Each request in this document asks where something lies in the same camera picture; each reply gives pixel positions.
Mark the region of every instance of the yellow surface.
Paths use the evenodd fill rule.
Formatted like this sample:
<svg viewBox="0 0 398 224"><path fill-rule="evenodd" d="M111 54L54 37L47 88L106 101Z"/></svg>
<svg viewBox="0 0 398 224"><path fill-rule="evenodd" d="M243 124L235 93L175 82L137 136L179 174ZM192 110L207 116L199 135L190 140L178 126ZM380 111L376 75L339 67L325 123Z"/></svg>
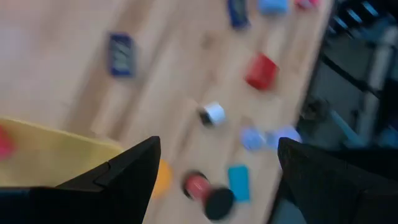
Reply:
<svg viewBox="0 0 398 224"><path fill-rule="evenodd" d="M152 197L157 198L167 193L172 183L173 173L171 167L163 159L159 162L159 171L157 171L157 178Z"/></svg>
<svg viewBox="0 0 398 224"><path fill-rule="evenodd" d="M120 147L12 119L0 119L15 150L0 161L0 186L51 186L117 156Z"/></svg>

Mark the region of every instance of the blue block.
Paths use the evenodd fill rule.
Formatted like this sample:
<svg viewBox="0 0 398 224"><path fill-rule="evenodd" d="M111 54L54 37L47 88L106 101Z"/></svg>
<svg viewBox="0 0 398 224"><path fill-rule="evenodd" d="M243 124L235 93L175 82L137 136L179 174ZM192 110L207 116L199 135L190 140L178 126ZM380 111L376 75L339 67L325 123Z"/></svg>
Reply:
<svg viewBox="0 0 398 224"><path fill-rule="evenodd" d="M228 0L228 13L234 29L242 29L249 25L246 0Z"/></svg>
<svg viewBox="0 0 398 224"><path fill-rule="evenodd" d="M263 149L266 144L264 133L255 128L244 128L241 130L241 144L249 151Z"/></svg>
<svg viewBox="0 0 398 224"><path fill-rule="evenodd" d="M262 14L285 13L288 9L288 0L258 0L258 10Z"/></svg>
<svg viewBox="0 0 398 224"><path fill-rule="evenodd" d="M250 202L249 170L245 165L235 165L228 169L229 187L237 202Z"/></svg>
<svg viewBox="0 0 398 224"><path fill-rule="evenodd" d="M115 77L134 76L134 43L125 33L113 33L109 37L109 71Z"/></svg>

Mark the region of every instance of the wooden floor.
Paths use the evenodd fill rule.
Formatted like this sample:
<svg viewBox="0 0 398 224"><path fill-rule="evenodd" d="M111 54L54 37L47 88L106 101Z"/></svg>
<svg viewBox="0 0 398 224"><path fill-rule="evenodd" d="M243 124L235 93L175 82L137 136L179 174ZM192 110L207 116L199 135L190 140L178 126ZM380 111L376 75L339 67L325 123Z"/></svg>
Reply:
<svg viewBox="0 0 398 224"><path fill-rule="evenodd" d="M129 148L158 135L174 170L164 197L150 202L145 223L209 223L185 198L180 178L199 169L227 184L229 164L250 169L252 202L231 223L263 223L280 177L272 151L239 144L242 126L272 130L295 124L332 0L264 17L248 0L251 27L235 32L222 0L0 0L0 113ZM117 80L106 68L108 32L138 46L137 77ZM278 64L272 90L248 86L257 52ZM227 122L203 127L196 109L218 101Z"/></svg>

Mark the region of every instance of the red object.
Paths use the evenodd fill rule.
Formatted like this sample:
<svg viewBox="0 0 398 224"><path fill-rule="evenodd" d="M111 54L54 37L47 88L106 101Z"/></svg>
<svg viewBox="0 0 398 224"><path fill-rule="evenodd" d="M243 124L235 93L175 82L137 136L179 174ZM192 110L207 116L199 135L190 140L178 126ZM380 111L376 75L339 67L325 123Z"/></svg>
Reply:
<svg viewBox="0 0 398 224"><path fill-rule="evenodd" d="M295 3L302 9L311 9L318 6L319 0L295 0Z"/></svg>
<svg viewBox="0 0 398 224"><path fill-rule="evenodd" d="M267 56L259 53L246 76L246 82L258 90L266 90L275 79L278 66Z"/></svg>
<svg viewBox="0 0 398 224"><path fill-rule="evenodd" d="M189 177L186 181L185 188L193 199L201 200L202 203L205 203L207 195L211 191L209 181L200 175Z"/></svg>
<svg viewBox="0 0 398 224"><path fill-rule="evenodd" d="M8 133L0 127L0 160L7 159L14 150L14 145Z"/></svg>

